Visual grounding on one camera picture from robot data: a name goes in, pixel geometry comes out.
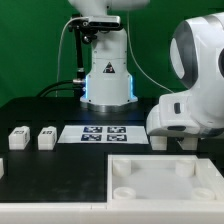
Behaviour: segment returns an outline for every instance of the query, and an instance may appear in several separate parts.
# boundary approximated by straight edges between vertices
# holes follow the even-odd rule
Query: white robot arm
[[[160,97],[148,116],[147,133],[154,149],[166,148],[166,136],[183,137],[183,149],[196,149],[198,138],[224,132],[224,13],[182,22],[170,57],[189,90]]]
[[[88,17],[84,32],[92,41],[92,69],[86,76],[86,92],[81,106],[100,112],[118,112],[137,102],[132,76],[127,71],[127,34],[118,16],[107,16],[107,9],[132,10],[149,0],[69,0]]]
[[[83,16],[107,15],[107,9],[129,11],[143,8],[149,0],[68,0]]]

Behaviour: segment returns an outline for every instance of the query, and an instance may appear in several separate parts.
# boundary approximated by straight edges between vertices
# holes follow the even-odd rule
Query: small white block
[[[194,201],[213,201],[215,193],[208,188],[195,188],[191,192],[191,199]]]
[[[195,173],[195,161],[180,159],[176,161],[176,174],[180,177],[192,177]]]
[[[179,144],[183,150],[197,150],[198,138],[184,138]]]
[[[52,150],[57,141],[57,129],[55,127],[43,128],[38,136],[39,150]]]
[[[113,175],[118,177],[131,175],[131,160],[125,158],[113,160]]]
[[[113,192],[114,199],[130,200],[136,198],[136,192],[129,187],[118,187]]]
[[[167,149],[167,137],[150,136],[152,150],[165,151]]]
[[[9,149],[11,150],[25,149],[29,141],[30,141],[30,128],[26,126],[17,127],[9,135]]]

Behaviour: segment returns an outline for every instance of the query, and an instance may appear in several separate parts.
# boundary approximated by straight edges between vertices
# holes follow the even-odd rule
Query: blue light
[[[133,87],[133,77],[132,75],[130,76],[130,82],[131,82],[131,99],[133,99],[135,96],[134,96],[134,87]]]
[[[85,89],[86,89],[86,92],[85,92],[85,98],[88,99],[88,76],[86,76],[86,85],[85,85]]]

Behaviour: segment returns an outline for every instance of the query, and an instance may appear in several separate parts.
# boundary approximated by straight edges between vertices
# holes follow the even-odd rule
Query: robot logo
[[[103,73],[115,73],[112,64],[109,62],[107,67],[103,70]]]

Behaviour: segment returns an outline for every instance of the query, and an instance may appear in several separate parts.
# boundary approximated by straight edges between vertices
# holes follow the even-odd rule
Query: white paper sheet
[[[143,126],[65,126],[58,143],[148,144]]]

